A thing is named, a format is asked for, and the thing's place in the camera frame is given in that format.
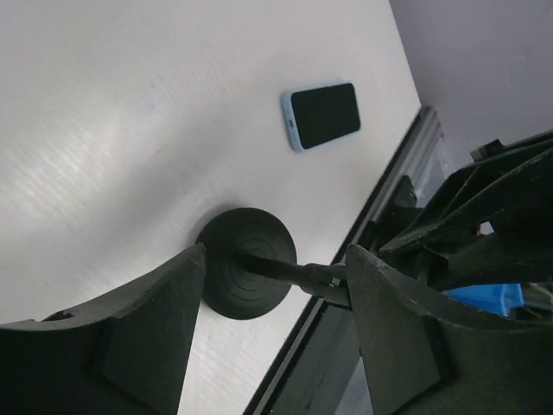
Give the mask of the black phone stand round base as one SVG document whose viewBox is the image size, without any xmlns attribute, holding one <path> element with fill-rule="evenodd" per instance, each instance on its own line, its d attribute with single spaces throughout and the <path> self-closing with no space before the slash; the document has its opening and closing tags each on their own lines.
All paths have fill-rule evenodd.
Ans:
<svg viewBox="0 0 553 415">
<path fill-rule="evenodd" d="M 203 299 L 222 316 L 251 320 L 278 306 L 294 285 L 343 310 L 352 308 L 343 263 L 297 263 L 287 227 L 253 207 L 213 217 L 197 240 L 206 250 Z"/>
</svg>

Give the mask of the phone with blue case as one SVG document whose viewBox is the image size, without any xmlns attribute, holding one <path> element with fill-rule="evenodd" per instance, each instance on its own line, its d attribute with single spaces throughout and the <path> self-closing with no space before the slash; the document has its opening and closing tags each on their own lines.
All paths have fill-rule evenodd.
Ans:
<svg viewBox="0 0 553 415">
<path fill-rule="evenodd" d="M 353 83 L 339 81 L 289 90 L 281 95 L 289 145 L 304 152 L 361 129 Z"/>
</svg>

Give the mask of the right aluminium table rail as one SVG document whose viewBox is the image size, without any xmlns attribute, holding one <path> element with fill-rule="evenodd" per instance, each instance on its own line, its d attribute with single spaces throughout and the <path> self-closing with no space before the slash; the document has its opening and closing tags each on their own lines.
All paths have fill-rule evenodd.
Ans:
<svg viewBox="0 0 553 415">
<path fill-rule="evenodd" d="M 375 208 L 383 208 L 398 183 L 409 177 L 415 205 L 425 206 L 454 172 L 454 161 L 445 141 L 435 108 L 424 107 L 416 115 L 374 190 Z"/>
</svg>

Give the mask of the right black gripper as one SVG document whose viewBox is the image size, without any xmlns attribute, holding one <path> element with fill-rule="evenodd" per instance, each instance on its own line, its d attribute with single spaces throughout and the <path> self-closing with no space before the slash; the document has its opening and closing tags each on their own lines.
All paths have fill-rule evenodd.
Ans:
<svg viewBox="0 0 553 415">
<path fill-rule="evenodd" d="M 552 134 L 479 147 L 379 257 L 439 291 L 552 280 Z"/>
</svg>

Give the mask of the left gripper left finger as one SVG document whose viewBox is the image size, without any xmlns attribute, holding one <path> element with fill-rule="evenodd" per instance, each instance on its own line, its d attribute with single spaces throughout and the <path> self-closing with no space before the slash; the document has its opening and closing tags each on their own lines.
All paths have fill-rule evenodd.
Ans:
<svg viewBox="0 0 553 415">
<path fill-rule="evenodd" d="M 177 413 L 205 275 L 196 244 L 90 301 L 3 324 L 2 413 Z"/>
</svg>

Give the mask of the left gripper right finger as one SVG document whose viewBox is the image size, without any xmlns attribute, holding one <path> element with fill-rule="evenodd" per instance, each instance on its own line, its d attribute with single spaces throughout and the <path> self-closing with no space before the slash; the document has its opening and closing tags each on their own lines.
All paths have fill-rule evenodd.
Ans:
<svg viewBox="0 0 553 415">
<path fill-rule="evenodd" d="M 551 413 L 550 324 L 465 305 L 361 246 L 346 277 L 375 413 Z"/>
</svg>

